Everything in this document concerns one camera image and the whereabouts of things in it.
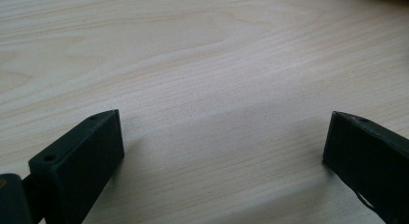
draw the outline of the tabletop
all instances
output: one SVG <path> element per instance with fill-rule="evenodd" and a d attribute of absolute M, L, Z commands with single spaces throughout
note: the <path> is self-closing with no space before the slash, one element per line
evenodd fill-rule
<path fill-rule="evenodd" d="M 334 110 L 409 137 L 408 0 L 0 0 L 0 173 L 119 109 L 84 223 L 383 223 L 322 163 Z"/>

